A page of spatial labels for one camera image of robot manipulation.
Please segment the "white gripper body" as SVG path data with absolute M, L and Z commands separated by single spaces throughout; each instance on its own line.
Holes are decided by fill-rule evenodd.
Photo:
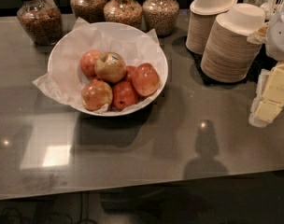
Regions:
M 269 22 L 265 47 L 269 57 L 284 62 L 284 4 Z

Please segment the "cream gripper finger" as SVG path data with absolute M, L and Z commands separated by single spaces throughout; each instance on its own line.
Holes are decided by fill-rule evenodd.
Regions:
M 278 62 L 270 71 L 259 74 L 256 97 L 248 122 L 259 128 L 271 124 L 284 107 L 284 62 Z
M 266 33 L 269 23 L 264 23 L 260 28 L 247 37 L 247 41 L 251 44 L 261 45 L 266 43 Z

